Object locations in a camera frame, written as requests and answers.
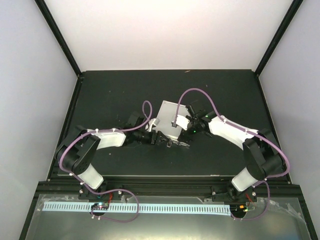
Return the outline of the aluminium poker case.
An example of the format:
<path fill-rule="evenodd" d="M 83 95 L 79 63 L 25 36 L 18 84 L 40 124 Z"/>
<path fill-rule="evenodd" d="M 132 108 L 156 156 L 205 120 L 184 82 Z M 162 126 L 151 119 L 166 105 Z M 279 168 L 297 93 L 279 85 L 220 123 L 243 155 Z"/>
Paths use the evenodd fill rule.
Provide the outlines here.
<path fill-rule="evenodd" d="M 166 100 L 162 101 L 162 104 L 156 117 L 159 120 L 159 123 L 156 125 L 155 130 L 161 131 L 168 138 L 168 148 L 170 148 L 172 144 L 188 148 L 190 146 L 189 144 L 178 140 L 184 128 L 179 125 L 177 125 L 176 127 L 173 126 L 177 107 L 177 103 Z"/>

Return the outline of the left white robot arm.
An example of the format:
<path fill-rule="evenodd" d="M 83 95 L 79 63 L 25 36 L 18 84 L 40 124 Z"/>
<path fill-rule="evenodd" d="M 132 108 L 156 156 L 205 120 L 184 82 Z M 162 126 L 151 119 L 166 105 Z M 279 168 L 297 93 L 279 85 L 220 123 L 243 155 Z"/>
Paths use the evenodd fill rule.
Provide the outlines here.
<path fill-rule="evenodd" d="M 133 142 L 147 145 L 169 142 L 170 139 L 162 131 L 155 129 L 159 122 L 157 118 L 150 119 L 133 112 L 120 128 L 92 130 L 76 126 L 56 148 L 54 159 L 63 171 L 90 187 L 89 193 L 95 199 L 101 200 L 107 195 L 108 188 L 102 184 L 104 178 L 92 165 L 96 152 L 124 147 Z"/>

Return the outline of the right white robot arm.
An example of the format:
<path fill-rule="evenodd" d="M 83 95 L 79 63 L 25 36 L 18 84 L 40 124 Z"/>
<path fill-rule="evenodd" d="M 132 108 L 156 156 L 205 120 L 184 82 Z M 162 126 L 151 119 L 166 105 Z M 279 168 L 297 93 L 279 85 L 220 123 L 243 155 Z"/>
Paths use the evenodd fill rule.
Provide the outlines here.
<path fill-rule="evenodd" d="M 246 128 L 223 115 L 218 116 L 215 111 L 207 112 L 197 100 L 187 105 L 186 110 L 185 116 L 176 113 L 172 123 L 182 128 L 180 139 L 205 132 L 221 137 L 243 151 L 245 167 L 226 187 L 230 200 L 240 201 L 249 187 L 265 180 L 285 164 L 271 131 Z"/>

